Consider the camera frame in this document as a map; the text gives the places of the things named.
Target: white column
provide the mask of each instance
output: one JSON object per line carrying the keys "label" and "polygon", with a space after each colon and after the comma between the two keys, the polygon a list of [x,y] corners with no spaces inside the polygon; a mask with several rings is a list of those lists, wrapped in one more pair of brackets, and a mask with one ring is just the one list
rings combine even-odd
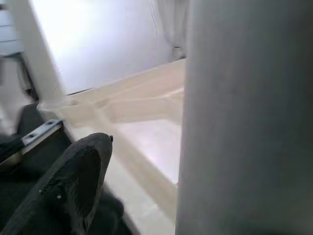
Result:
{"label": "white column", "polygon": [[191,2],[176,234],[313,234],[313,1]]}
{"label": "white column", "polygon": [[7,5],[24,47],[23,53],[41,101],[40,108],[50,110],[62,106],[63,92],[59,72],[51,57],[31,0],[8,0]]}

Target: beige plastic surface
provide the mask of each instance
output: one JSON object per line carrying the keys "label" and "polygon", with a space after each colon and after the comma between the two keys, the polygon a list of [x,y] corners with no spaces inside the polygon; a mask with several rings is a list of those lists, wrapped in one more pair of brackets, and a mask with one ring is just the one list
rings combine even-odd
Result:
{"label": "beige plastic surface", "polygon": [[57,110],[74,136],[113,135],[113,155],[175,223],[185,61],[72,95]]}

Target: white pillar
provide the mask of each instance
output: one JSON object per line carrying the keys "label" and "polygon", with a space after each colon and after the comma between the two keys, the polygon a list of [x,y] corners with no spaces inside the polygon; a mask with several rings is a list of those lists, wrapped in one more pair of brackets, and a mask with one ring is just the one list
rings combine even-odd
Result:
{"label": "white pillar", "polygon": [[7,5],[24,47],[23,53],[40,98],[40,108],[50,110],[62,106],[63,92],[58,80],[59,72],[51,57],[31,0],[8,0]]}
{"label": "white pillar", "polygon": [[176,234],[313,234],[313,1],[191,2]]}

